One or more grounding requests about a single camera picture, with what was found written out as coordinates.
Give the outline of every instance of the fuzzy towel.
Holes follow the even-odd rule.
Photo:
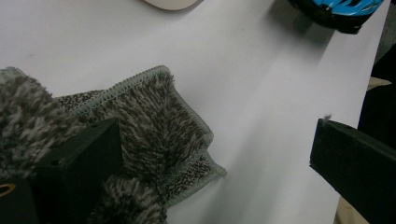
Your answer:
[[[78,127],[120,121],[124,167],[104,184],[91,223],[165,223],[167,207],[226,174],[207,152],[213,133],[177,93],[165,66],[57,103],[78,117]]]

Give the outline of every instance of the white surface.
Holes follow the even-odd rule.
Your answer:
[[[343,35],[281,0],[176,12],[139,0],[3,0],[0,67],[61,96],[164,64],[229,172],[170,208],[170,224],[332,223],[338,194],[308,166],[317,119],[357,126],[388,6]]]

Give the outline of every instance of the blue and black helmet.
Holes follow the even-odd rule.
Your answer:
[[[290,0],[316,23],[346,34],[357,34],[383,0]]]

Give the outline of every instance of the tabletop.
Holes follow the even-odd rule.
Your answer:
[[[316,124],[332,115],[357,127],[388,7],[345,35],[284,0],[205,0],[180,11],[142,0],[6,0],[0,67],[62,96],[163,64],[228,171],[171,207],[169,223],[332,223],[339,194],[309,167]]]

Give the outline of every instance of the black fabric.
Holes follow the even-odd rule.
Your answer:
[[[375,64],[372,72],[372,77],[388,80],[392,84],[367,91],[358,126],[358,130],[393,148],[396,148],[395,46]]]

